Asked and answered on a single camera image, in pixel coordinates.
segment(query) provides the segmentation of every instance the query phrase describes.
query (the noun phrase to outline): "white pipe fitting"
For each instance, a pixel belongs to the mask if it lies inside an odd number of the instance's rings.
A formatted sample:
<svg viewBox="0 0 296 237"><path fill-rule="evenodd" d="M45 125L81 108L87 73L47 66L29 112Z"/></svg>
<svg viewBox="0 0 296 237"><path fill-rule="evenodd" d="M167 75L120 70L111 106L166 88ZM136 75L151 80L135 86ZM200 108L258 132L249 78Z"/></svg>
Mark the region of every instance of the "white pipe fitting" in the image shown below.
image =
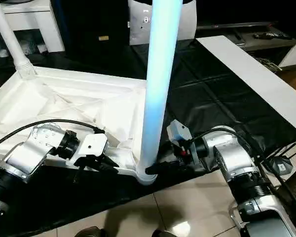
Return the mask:
<svg viewBox="0 0 296 237"><path fill-rule="evenodd" d="M29 59L24 55L22 48L15 37L14 32L11 30L4 12L0 5L0 33L3 37L3 40L6 46L11 53L15 65L15 69L20 73L22 77L27 75L35 74L33 65Z"/></svg>

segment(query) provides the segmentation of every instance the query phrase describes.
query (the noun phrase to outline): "silver metal housing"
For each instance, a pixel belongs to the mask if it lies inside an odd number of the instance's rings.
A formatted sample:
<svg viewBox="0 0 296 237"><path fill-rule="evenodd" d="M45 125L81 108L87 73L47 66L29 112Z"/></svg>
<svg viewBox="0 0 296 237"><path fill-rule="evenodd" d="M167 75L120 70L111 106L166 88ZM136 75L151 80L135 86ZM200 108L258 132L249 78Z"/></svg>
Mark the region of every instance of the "silver metal housing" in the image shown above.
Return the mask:
<svg viewBox="0 0 296 237"><path fill-rule="evenodd" d="M16 145L0 161L0 168L27 183L43 164L47 154L60 145L64 135L65 131L55 123L35 126L28 139Z"/></svg>
<svg viewBox="0 0 296 237"><path fill-rule="evenodd" d="M225 128L234 131L227 126L214 128ZM225 131L215 131L202 138L208 149L209 157L217 158L226 182L244 173L259 173L259 169L254 165L247 151L239 144L237 137L233 134Z"/></svg>
<svg viewBox="0 0 296 237"><path fill-rule="evenodd" d="M285 227L292 237L296 237L296 228L286 213L279 199L274 195L266 195L248 200L238 206L239 212L246 211L248 215L257 214L264 211L275 211L282 219Z"/></svg>

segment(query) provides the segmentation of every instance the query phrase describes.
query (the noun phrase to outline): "white table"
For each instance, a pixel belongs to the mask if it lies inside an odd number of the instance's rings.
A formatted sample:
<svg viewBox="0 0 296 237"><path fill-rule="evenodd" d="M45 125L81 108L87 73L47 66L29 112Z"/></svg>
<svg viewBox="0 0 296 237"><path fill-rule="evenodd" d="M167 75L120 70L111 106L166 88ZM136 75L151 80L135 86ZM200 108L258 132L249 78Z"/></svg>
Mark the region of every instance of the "white table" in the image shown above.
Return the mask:
<svg viewBox="0 0 296 237"><path fill-rule="evenodd" d="M50 0L2 4L12 30L39 29L49 52L65 51Z"/></svg>

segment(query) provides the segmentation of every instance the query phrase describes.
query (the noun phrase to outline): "shoe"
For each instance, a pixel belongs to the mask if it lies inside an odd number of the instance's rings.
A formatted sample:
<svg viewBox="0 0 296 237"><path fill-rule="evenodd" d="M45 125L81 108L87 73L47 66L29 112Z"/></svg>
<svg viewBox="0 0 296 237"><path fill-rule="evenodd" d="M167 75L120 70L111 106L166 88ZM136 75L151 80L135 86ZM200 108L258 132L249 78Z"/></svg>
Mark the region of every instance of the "shoe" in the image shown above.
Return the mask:
<svg viewBox="0 0 296 237"><path fill-rule="evenodd" d="M98 227L92 226L79 231L74 237L108 237L108 235L104 229L100 230Z"/></svg>

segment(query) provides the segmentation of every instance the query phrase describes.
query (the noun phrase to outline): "red component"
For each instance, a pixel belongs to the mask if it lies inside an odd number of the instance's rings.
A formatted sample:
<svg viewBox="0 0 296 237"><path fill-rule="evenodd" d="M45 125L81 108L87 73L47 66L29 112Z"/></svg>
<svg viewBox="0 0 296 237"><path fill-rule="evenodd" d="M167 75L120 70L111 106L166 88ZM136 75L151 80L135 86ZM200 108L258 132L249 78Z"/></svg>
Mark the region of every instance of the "red component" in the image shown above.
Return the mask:
<svg viewBox="0 0 296 237"><path fill-rule="evenodd" d="M186 156L186 151L181 151L181 156Z"/></svg>

